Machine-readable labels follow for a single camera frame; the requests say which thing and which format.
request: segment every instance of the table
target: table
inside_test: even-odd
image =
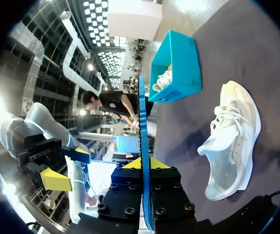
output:
[[[195,204],[198,221],[217,223],[257,195],[280,190],[280,31],[250,0],[231,0],[194,35],[203,90],[171,104],[161,104],[156,158],[175,166]],[[210,167],[197,148],[210,135],[223,83],[234,80],[253,97],[261,133],[254,147],[254,167],[245,191],[221,200],[205,197]],[[273,198],[280,205],[280,195]]]

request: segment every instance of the person in background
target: person in background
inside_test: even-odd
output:
[[[142,57],[139,55],[132,56],[132,58],[134,58],[135,60],[138,60],[139,62],[141,62],[141,60],[142,60]]]
[[[85,91],[81,95],[81,102],[88,110],[100,110],[120,115],[130,126],[139,125],[138,96],[136,94],[123,94],[122,91],[105,91],[97,96],[92,91]],[[156,120],[157,104],[145,97],[146,116]],[[156,121],[148,121],[148,134],[156,137]]]

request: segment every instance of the shoelace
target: shoelace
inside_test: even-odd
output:
[[[237,101],[233,99],[228,105],[220,105],[214,108],[216,118],[210,124],[211,134],[213,134],[216,130],[223,129],[235,123],[239,131],[239,136],[243,136],[241,120],[243,119],[247,122],[248,120],[242,117],[240,109],[231,105],[232,102],[238,104]]]

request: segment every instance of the yellow bracket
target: yellow bracket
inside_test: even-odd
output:
[[[72,191],[71,180],[65,175],[52,171],[49,167],[43,170],[40,176],[46,190]]]
[[[131,163],[127,164],[126,166],[124,166],[123,168],[136,168],[136,169],[141,169],[141,158],[137,158],[136,160],[132,161]],[[157,167],[160,168],[170,168],[169,166],[167,166],[166,164],[158,161],[157,159],[150,157],[150,168],[151,169],[156,169]]]

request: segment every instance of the black t-shirt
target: black t-shirt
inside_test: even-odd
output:
[[[105,91],[100,93],[99,99],[103,106],[100,107],[100,111],[111,112],[117,115],[128,116],[130,113],[126,107],[121,102],[122,91]],[[125,94],[127,95],[133,111],[135,114],[138,113],[138,95],[136,94]],[[150,102],[147,97],[145,97],[145,107],[146,107],[146,116],[150,115],[151,109],[153,107],[153,102]]]

